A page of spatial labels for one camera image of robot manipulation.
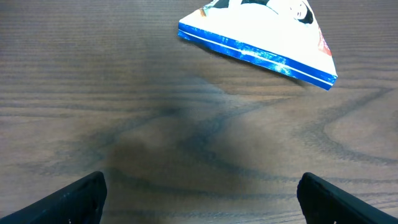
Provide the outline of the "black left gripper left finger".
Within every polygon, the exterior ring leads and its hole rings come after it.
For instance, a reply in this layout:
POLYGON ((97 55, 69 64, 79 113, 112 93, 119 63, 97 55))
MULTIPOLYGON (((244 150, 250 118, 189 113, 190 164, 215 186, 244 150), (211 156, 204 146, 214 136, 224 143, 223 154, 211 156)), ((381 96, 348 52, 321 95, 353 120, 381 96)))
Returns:
POLYGON ((93 172, 1 218, 1 224, 99 224, 107 196, 104 174, 93 172))

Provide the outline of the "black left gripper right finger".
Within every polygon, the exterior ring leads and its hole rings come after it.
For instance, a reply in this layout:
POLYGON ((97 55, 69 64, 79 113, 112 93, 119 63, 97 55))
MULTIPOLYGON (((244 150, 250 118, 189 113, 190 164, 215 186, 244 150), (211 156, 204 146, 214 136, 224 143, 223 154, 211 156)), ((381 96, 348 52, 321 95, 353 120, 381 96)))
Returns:
POLYGON ((297 198, 307 224, 397 224, 396 217, 310 172, 300 179, 297 198))

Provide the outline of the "yellow snack bag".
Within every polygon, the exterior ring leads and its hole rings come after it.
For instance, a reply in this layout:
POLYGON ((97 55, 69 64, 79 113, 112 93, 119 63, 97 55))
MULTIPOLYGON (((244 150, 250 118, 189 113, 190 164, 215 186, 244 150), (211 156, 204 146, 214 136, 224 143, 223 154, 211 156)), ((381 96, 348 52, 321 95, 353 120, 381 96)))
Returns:
POLYGON ((215 0, 180 19, 178 36, 325 90, 338 78, 307 0, 215 0))

